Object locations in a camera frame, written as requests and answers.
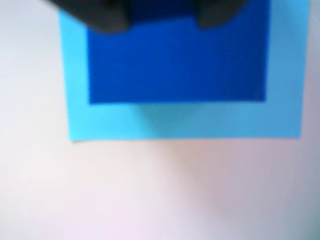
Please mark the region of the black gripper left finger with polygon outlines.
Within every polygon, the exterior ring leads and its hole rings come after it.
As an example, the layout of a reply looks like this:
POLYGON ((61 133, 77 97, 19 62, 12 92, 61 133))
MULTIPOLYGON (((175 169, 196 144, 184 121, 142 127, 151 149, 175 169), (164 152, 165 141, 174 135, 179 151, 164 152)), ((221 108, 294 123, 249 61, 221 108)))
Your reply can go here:
POLYGON ((120 33, 130 27, 128 0, 49 0, 48 2, 101 33, 120 33))

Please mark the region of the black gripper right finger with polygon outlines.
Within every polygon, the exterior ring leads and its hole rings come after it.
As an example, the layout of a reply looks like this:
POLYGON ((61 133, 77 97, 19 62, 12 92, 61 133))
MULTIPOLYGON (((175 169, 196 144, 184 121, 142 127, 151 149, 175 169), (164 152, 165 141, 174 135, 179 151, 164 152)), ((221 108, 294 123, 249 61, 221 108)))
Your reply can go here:
POLYGON ((198 0, 197 23, 202 28, 216 27, 233 16, 233 0, 198 0))

